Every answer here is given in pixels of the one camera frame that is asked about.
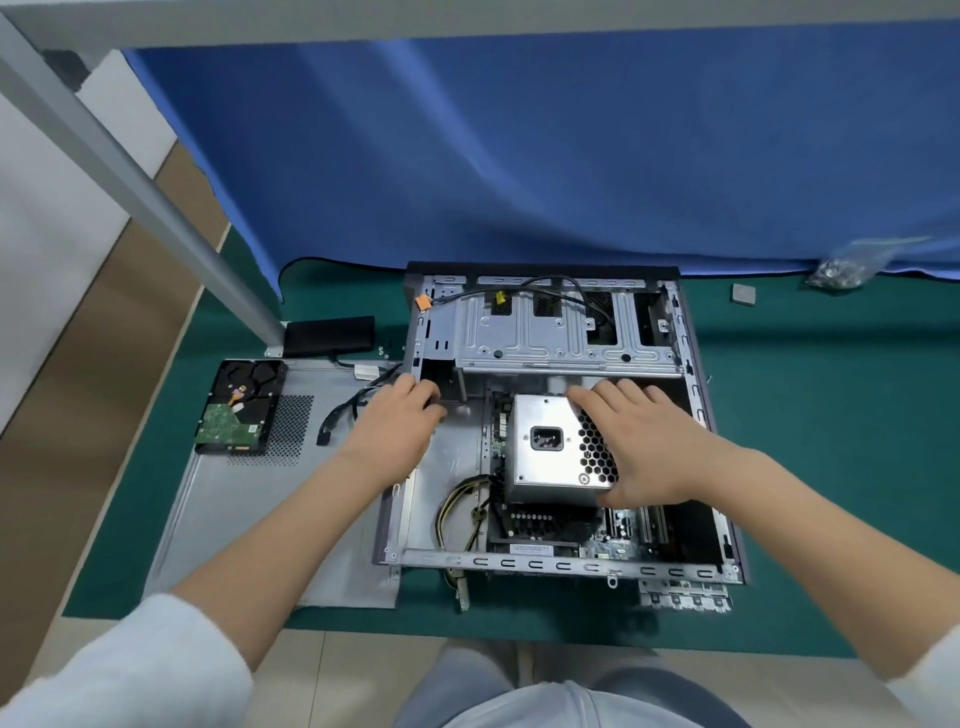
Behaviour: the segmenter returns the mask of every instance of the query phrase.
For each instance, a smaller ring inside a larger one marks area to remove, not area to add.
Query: plastic bag of screws
[[[806,279],[807,285],[835,291],[859,288],[882,271],[906,248],[929,237],[888,237],[854,240],[825,258]]]

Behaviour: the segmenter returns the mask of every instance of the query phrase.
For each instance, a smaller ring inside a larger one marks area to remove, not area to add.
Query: white sleeve
[[[63,670],[0,710],[0,728],[239,726],[253,680],[233,643],[199,609],[154,595]]]
[[[960,725],[960,624],[887,687],[922,725]]]

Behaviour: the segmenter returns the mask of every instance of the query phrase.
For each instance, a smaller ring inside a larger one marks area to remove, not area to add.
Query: barcode sticker
[[[510,544],[510,552],[517,556],[553,556],[553,547],[545,544]]]

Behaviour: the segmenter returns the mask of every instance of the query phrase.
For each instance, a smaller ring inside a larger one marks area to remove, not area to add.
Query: computer chassis
[[[411,263],[404,370],[437,382],[448,415],[417,469],[384,495],[374,562],[449,570],[462,609],[462,575],[474,570],[600,577],[612,588],[634,580],[641,606],[729,612],[727,587],[749,581],[740,531],[697,501],[600,508],[596,494],[616,466],[564,397],[571,384],[628,377],[658,385],[714,429],[679,277],[674,268]],[[441,548],[441,506],[481,474],[444,514]]]

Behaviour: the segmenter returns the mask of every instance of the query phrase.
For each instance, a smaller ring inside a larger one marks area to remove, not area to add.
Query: white wall
[[[155,175],[176,137],[123,56],[77,95]],[[0,432],[128,219],[0,96]]]

